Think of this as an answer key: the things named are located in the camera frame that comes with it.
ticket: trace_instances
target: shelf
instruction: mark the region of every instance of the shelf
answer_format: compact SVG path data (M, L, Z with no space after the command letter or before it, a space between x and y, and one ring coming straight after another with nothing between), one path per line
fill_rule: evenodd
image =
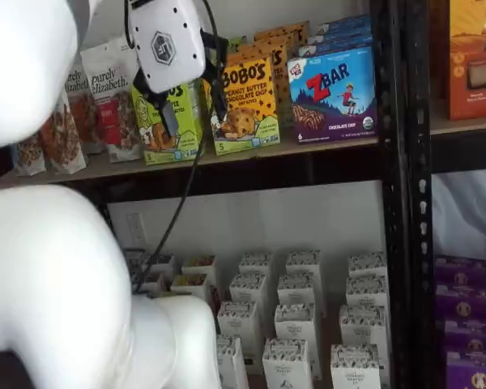
M199 165L220 165L243 160L256 160L277 156L292 156L302 153L322 152L350 147L360 147L377 144L377 139L353 139L333 143L307 143L298 144L295 139L282 139L282 143L255 148L246 152L235 152L225 156L217 156L212 140L207 140L207 150L199 161ZM61 182L75 182L92 180L104 177L116 177L136 173L150 173L162 170L190 167L192 161L176 162L166 165L146 166L144 160L121 162L110 164L108 155L103 153L98 156L90 156L88 167L71 175L57 174L53 171L39 173L33 177L17 177L15 171L11 171L0 177L0 189L14 186L54 184Z

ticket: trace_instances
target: cookie image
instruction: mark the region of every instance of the cookie image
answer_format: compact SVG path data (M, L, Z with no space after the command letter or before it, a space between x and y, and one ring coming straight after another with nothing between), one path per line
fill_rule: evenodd
M470 304L467 302L459 302L455 308L456 312L458 313L459 316L463 316L464 318L470 316L471 313L471 307Z
M464 76L464 66L456 66L454 68L454 76L459 78Z
M236 108L227 113L228 124L238 138L255 133L256 121L254 110L248 108Z
M454 281L455 281L455 284L457 284L457 285L462 285L462 286L468 285L468 277L464 273L457 273L454 276Z

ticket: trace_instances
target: purple product package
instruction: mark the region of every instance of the purple product package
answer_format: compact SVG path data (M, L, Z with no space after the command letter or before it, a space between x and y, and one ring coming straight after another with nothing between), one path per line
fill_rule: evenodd
M436 319L486 318L486 289L469 286L436 285Z
M486 353L448 351L446 389L486 389Z
M486 288L486 259L436 255L434 280L436 284Z
M486 351L486 320L447 319L445 346L469 352Z

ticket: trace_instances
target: snack bag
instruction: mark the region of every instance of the snack bag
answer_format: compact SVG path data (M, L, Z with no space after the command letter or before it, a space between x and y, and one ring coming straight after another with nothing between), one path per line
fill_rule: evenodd
M11 156L19 176L33 176L46 170L39 133L11 146Z
M104 144L100 139L99 113L81 63L76 63L68 74L65 89L83 152L85 154L102 152Z
M87 167L65 91L40 133L45 154L59 173L73 174Z
M100 112L110 162L142 157L130 87L139 65L124 37L81 52L92 95Z

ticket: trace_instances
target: bobo's box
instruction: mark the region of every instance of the bobo's box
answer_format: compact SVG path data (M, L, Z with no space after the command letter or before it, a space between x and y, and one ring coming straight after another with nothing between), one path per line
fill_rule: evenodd
M486 1L450 2L450 119L486 116Z
M486 389L486 353L448 351L446 389Z
M486 260L436 255L434 280L438 284L486 288Z
M486 320L446 320L445 345L470 352L486 351Z
M223 74L228 112L211 116L217 155L279 143L277 101L271 56L230 54ZM211 87L203 83L207 107Z
M169 91L168 101L178 121L176 135L170 135L156 108L131 88L146 165L193 160L198 153L202 127L198 110L197 83L183 84Z
M443 318L486 318L486 289L436 285L435 315Z
M299 142L370 138L377 134L370 46L291 59L288 79Z

